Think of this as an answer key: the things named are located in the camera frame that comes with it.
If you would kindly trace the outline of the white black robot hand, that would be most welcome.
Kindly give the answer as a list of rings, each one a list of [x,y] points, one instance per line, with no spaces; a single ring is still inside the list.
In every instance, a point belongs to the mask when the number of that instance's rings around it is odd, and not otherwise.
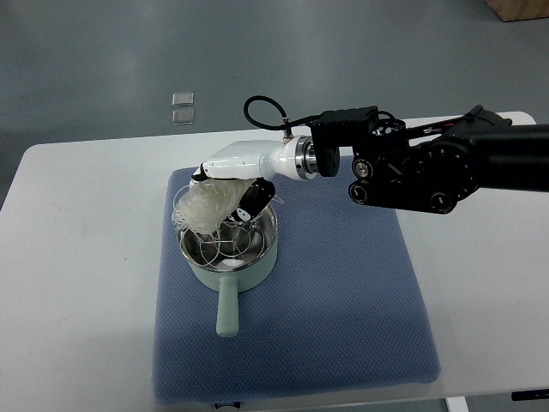
[[[314,179],[317,159],[310,136],[286,142],[236,141],[204,161],[191,175],[191,192],[201,203],[215,206],[222,221],[256,218],[275,196],[272,179]]]

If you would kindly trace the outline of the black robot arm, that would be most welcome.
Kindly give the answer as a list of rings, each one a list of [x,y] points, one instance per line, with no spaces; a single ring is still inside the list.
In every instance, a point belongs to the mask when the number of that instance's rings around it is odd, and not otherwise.
[[[547,125],[514,125],[482,106],[416,127],[375,106],[306,125],[322,176],[334,177],[340,149],[352,149],[348,194],[358,204],[448,214],[479,188],[548,190]]]

